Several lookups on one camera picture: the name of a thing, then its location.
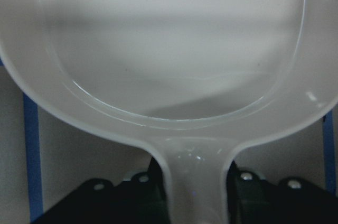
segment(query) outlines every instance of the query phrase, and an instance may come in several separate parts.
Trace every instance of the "blue stripe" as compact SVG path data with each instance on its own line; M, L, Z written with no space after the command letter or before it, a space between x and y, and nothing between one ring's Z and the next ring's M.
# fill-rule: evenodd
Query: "blue stripe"
M37 105L23 95L24 124L26 140L28 197L31 221L43 213L42 182L40 166L39 120Z
M326 119L323 123L323 147L324 147L326 190L331 194L335 195L336 167L335 167L335 147L334 147L332 111L326 115Z

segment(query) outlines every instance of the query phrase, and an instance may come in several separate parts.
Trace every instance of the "blue line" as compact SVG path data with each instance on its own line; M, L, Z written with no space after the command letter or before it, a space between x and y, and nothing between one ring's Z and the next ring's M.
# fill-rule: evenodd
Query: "blue line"
M332 111L327 113L323 123L323 147L324 147L324 166L325 166L325 185L326 190L336 194L336 167L335 167L335 147L333 134L333 115Z
M31 222L33 222L43 213L39 120L37 117L36 103L25 94L23 94L23 107L26 140L28 197Z

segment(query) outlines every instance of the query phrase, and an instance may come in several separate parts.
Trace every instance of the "metal screw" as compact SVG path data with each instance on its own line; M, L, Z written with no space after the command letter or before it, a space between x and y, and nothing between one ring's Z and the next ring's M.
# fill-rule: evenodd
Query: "metal screw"
M93 187L95 191L100 191L100 190L103 190L104 188L105 188L105 185L103 183L95 184Z
M251 173L249 172L243 172L241 173L241 178L245 181L251 181L252 179L254 179L254 177L252 176Z
M147 175L143 175L143 176L141 176L141 177L138 178L138 181L140 183L146 183L146 182L149 181L149 177Z
M289 186L291 189L294 189L294 190L299 190L302 188L302 184L297 180L288 181L287 186Z

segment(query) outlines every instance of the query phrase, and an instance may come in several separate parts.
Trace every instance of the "translucent white plastic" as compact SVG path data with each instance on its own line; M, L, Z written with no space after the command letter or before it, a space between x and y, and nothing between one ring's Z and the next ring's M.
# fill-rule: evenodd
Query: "translucent white plastic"
M173 224L228 223L243 148L338 101L338 0L0 0L0 55L60 119L159 161Z

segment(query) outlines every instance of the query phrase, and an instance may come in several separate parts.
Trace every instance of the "bolt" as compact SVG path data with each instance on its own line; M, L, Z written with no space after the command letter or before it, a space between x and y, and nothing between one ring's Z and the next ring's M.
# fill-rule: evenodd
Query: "bolt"
M254 179L254 177L252 176L251 173L249 172L243 172L241 173L241 178L245 181L251 181L252 179Z
M299 190L302 188L302 184L297 180L288 181L287 186L289 186L291 189L294 189L294 190Z
M105 185L103 183L95 184L93 187L95 191L100 191L100 190L103 190L104 188L105 188Z
M141 176L141 177L138 178L138 181L140 183L146 183L146 182L149 181L149 177L147 175L143 175L143 176Z

